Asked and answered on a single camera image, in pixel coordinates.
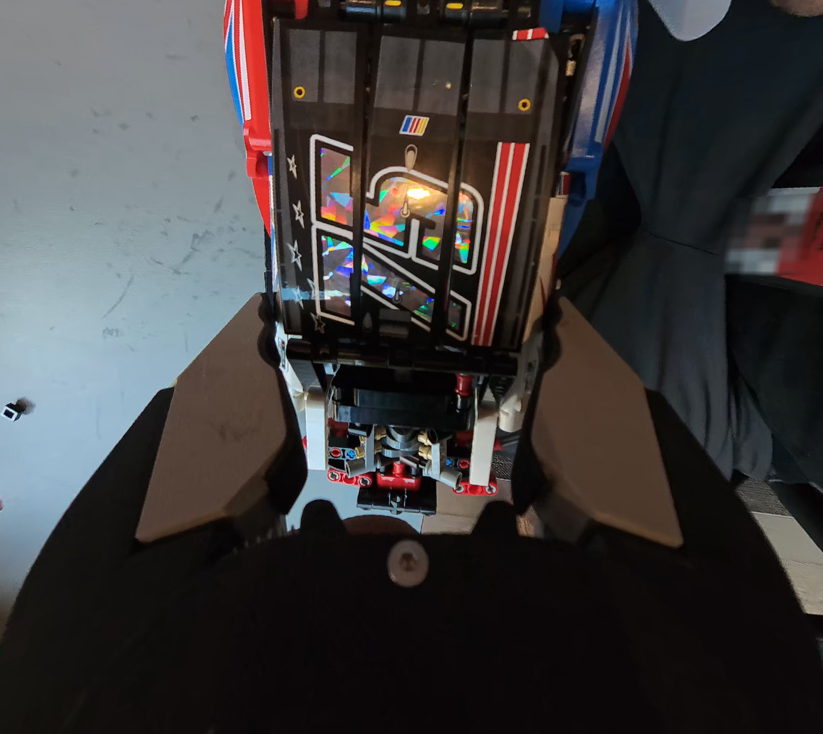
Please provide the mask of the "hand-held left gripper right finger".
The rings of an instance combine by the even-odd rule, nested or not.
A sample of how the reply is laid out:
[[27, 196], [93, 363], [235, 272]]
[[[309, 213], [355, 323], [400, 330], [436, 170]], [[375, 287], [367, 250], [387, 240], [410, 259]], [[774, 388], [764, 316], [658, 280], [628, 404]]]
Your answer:
[[543, 322], [512, 467], [521, 533], [580, 544], [611, 529], [682, 547], [642, 381], [568, 299], [553, 299]]

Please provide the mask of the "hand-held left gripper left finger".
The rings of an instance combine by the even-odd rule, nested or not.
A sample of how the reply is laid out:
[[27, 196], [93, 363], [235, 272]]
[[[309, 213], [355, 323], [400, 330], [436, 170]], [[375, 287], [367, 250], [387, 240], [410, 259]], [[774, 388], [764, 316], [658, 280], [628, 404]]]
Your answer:
[[136, 528], [154, 544], [208, 526], [242, 543], [288, 535], [308, 467], [273, 350], [272, 308], [256, 294], [176, 379]]

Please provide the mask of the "brick-built toy race car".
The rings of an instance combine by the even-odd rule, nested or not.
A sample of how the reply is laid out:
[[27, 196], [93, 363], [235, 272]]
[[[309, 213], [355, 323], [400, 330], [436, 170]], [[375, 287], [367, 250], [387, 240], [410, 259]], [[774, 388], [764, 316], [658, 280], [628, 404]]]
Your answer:
[[225, 0], [281, 370], [309, 469], [359, 508], [498, 495], [637, 19], [637, 0]]

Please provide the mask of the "person's dark clothing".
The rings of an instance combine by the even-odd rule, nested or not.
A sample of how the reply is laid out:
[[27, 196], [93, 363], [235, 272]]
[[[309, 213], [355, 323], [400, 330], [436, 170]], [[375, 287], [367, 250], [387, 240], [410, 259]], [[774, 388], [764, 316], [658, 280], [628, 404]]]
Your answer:
[[737, 209], [821, 185], [821, 124], [821, 16], [733, 0], [679, 42], [640, 2], [627, 98], [561, 292], [726, 477], [821, 487], [821, 288], [725, 264]]

